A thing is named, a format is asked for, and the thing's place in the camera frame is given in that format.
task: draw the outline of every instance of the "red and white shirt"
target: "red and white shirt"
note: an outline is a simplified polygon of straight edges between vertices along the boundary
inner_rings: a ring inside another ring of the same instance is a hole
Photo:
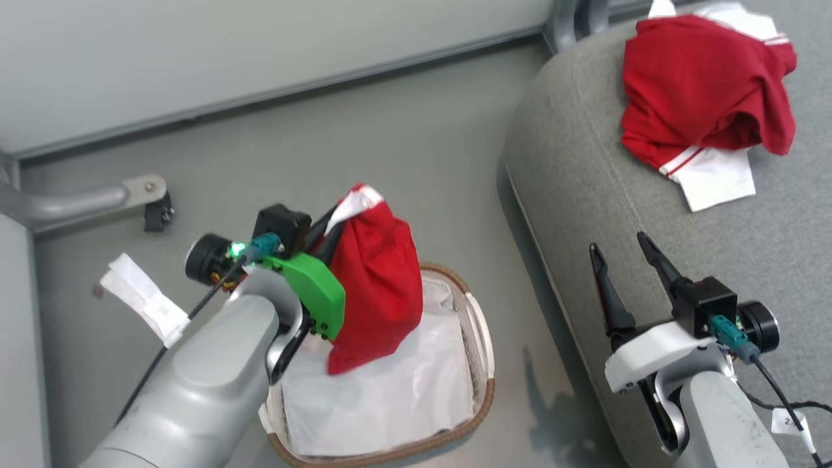
[[[656,8],[651,13],[672,13]],[[739,3],[653,17],[627,42],[622,142],[681,185],[692,212],[755,194],[748,148],[785,155],[795,121],[783,87],[797,56],[770,17]]]

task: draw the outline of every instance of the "connector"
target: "connector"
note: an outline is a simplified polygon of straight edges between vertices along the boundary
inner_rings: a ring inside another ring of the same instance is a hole
[[[280,237],[273,232],[266,232],[251,240],[251,243],[235,242],[229,247],[231,258],[238,260],[245,258],[244,263],[255,263],[263,260],[264,257],[272,256],[284,248]]]
[[[760,348],[748,341],[748,335],[725,316],[711,318],[711,334],[720,344],[728,346],[743,364],[750,364],[752,356],[760,355]]]

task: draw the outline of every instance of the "white label sticker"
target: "white label sticker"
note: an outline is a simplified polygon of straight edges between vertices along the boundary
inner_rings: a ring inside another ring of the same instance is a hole
[[[157,336],[170,348],[190,323],[188,315],[161,293],[156,283],[127,255],[121,254],[110,264],[111,270],[101,280],[102,286],[136,311]]]
[[[806,415],[800,411],[795,411],[795,415],[800,420],[800,425],[803,427],[801,432],[795,424],[795,419],[791,417],[785,408],[775,408],[771,412],[771,432],[773,434],[789,434],[790,436],[799,436],[803,438],[806,448],[809,453],[815,453],[815,444],[812,443],[812,434],[809,432],[809,424],[806,422]]]

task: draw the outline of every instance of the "cable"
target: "cable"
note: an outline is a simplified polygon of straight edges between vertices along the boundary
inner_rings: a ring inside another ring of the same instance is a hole
[[[208,294],[205,294],[205,296],[202,297],[202,300],[196,303],[196,306],[193,308],[193,310],[191,310],[191,313],[188,314],[188,319],[194,320],[196,314],[200,313],[200,311],[203,307],[206,306],[208,301],[210,301],[210,299],[222,288],[222,285],[226,281],[228,281],[228,279],[231,278],[231,275],[233,275],[234,272],[237,271],[245,263],[246,257],[243,256],[234,265],[232,265],[231,269],[218,282],[214,283],[214,286],[211,287],[211,289],[208,291]],[[133,390],[133,393],[130,395],[130,398],[127,399],[127,403],[124,405],[124,408],[121,409],[121,413],[118,415],[118,419],[116,419],[116,426],[118,426],[118,423],[120,423],[121,420],[124,419],[124,416],[127,415],[127,412],[130,410],[130,407],[133,406],[133,402],[136,401],[136,398],[139,396],[141,389],[144,388],[145,384],[147,383],[147,380],[151,378],[153,371],[156,369],[156,366],[159,365],[161,358],[165,355],[166,352],[167,348],[163,346],[156,354],[156,357],[153,358],[153,362],[151,362],[150,366],[147,367],[145,375],[141,377],[139,385],[136,386],[136,389]]]
[[[789,403],[789,401],[786,399],[785,395],[783,394],[783,391],[780,389],[780,386],[778,386],[777,382],[775,382],[775,378],[772,377],[769,373],[769,370],[766,369],[765,366],[763,366],[762,362],[760,362],[760,356],[753,355],[750,357],[750,360],[757,366],[757,369],[760,370],[760,373],[769,382],[771,388],[774,389],[775,393],[777,394],[777,397],[780,398],[780,401],[783,402],[783,407],[786,411],[789,412],[789,416],[791,417],[791,420],[795,422],[795,427],[797,427],[797,430],[800,432],[802,436],[805,436],[803,425],[800,424],[800,419],[795,414],[795,408],[792,407],[791,403]],[[806,448],[809,449],[809,453],[812,455],[812,460],[815,461],[815,464],[819,468],[823,468],[825,464],[823,461],[820,460],[818,452],[814,450],[814,447],[811,446],[811,440],[809,438],[804,437],[804,442],[806,443]]]
[[[763,402],[762,400],[760,400],[756,396],[751,395],[751,393],[749,393],[745,388],[743,388],[742,385],[740,385],[740,389],[742,390],[743,393],[745,393],[745,396],[748,398],[748,400],[751,403],[754,403],[755,405],[759,406],[760,408],[762,408],[764,410],[772,411],[775,408],[782,408],[783,407],[783,406],[769,405],[768,403]],[[829,413],[832,413],[832,406],[826,405],[825,403],[820,403],[818,401],[813,401],[813,400],[791,401],[790,403],[791,403],[791,407],[795,408],[796,410],[799,410],[799,409],[802,409],[802,408],[817,408],[819,410],[823,410],[823,411],[827,411]]]

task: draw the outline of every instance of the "gray cushion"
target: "gray cushion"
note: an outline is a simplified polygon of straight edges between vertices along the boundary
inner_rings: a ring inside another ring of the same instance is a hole
[[[597,242],[623,301],[640,323],[669,316],[656,273],[636,232],[646,231],[683,274],[713,275],[741,300],[757,299],[779,318],[780,349],[763,356],[793,401],[832,403],[832,6],[828,0],[745,2],[770,14],[798,53],[786,78],[798,134],[791,153],[752,150],[757,195],[691,214],[679,187],[621,145],[624,42],[633,23],[554,57],[522,100],[506,160],[543,260],[602,408],[631,466],[670,466],[640,395],[609,391],[609,343],[587,247]],[[774,403],[759,374],[740,365],[746,389]],[[832,460],[832,417],[807,411],[815,445]],[[760,412],[768,425],[770,416]],[[776,440],[795,467],[812,466],[795,437]]]

